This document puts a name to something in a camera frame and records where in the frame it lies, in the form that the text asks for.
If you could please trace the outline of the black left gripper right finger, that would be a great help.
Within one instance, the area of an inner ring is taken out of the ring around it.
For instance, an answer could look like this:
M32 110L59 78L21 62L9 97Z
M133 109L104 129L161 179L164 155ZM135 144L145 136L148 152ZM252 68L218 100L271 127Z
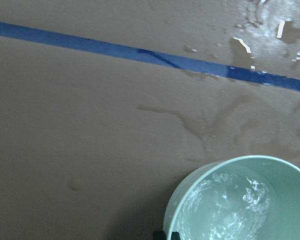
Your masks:
M170 236L171 240L180 240L180 234L177 231L173 231Z

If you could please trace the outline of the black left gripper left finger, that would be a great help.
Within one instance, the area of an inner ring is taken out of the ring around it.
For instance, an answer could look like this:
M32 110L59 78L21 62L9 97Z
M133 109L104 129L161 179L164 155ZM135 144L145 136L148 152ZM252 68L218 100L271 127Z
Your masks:
M152 233L152 239L153 240L166 240L166 234L163 230L154 231Z

